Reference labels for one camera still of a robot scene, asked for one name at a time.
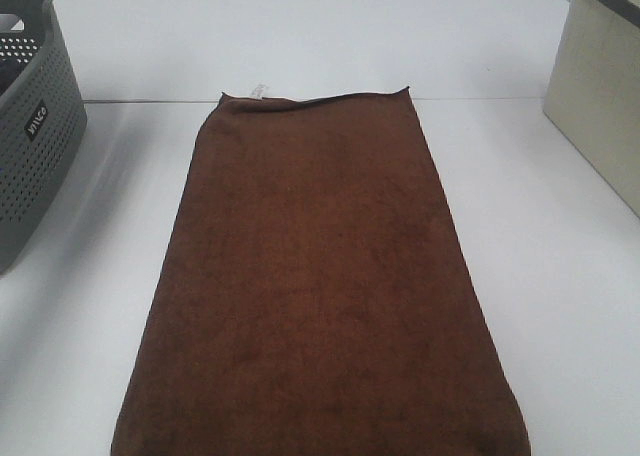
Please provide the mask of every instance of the gray basket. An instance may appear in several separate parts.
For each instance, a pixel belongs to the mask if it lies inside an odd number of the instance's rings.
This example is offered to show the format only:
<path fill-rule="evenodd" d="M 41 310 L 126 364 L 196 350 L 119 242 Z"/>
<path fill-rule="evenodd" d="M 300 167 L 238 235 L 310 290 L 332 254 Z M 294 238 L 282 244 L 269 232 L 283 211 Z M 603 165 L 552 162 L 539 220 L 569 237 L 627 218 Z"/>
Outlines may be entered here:
<path fill-rule="evenodd" d="M 28 64 L 0 96 L 0 272 L 55 197 L 87 125 L 53 0 L 0 0 L 21 32 L 0 32 L 0 58 Z"/>

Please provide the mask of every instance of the beige box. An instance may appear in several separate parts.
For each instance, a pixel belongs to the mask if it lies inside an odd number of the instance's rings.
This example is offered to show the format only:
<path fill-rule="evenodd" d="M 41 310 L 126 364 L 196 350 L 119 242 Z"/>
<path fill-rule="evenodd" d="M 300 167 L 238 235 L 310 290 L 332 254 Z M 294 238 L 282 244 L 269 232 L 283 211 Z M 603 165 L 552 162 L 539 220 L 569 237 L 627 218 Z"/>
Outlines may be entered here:
<path fill-rule="evenodd" d="M 572 0 L 544 112 L 640 215 L 640 0 Z"/>

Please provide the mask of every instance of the table surface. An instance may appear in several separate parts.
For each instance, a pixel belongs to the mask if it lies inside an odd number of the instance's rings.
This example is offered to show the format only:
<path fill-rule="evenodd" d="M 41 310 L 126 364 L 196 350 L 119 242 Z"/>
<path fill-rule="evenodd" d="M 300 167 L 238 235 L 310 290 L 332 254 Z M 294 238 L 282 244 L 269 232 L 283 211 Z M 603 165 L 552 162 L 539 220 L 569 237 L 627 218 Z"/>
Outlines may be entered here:
<path fill-rule="evenodd" d="M 411 85 L 534 454 L 640 454 L 640 220 L 541 110 L 566 1 L 56 8 L 89 126 L 0 276 L 0 454 L 108 455 L 196 133 L 260 83 Z"/>

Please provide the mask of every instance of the storage box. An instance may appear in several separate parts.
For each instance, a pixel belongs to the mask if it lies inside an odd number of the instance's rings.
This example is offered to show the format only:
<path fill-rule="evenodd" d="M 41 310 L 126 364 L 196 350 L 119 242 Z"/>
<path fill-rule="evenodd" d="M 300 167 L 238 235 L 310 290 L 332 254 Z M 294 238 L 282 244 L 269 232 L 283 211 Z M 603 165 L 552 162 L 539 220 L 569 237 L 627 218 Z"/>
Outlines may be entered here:
<path fill-rule="evenodd" d="M 26 67 L 0 95 L 0 272 L 53 200 L 87 116 L 52 0 L 0 0 L 22 31 L 0 33 L 0 59 Z"/>
<path fill-rule="evenodd" d="M 640 215 L 640 0 L 572 0 L 544 111 Z"/>

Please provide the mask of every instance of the brown towel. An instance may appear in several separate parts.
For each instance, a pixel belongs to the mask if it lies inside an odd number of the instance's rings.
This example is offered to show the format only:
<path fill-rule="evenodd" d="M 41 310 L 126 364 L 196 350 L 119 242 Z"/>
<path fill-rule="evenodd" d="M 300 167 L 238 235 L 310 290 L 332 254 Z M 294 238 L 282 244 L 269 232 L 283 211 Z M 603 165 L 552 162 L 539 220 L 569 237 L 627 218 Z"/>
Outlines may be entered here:
<path fill-rule="evenodd" d="M 225 96 L 112 455 L 528 454 L 408 90 Z"/>

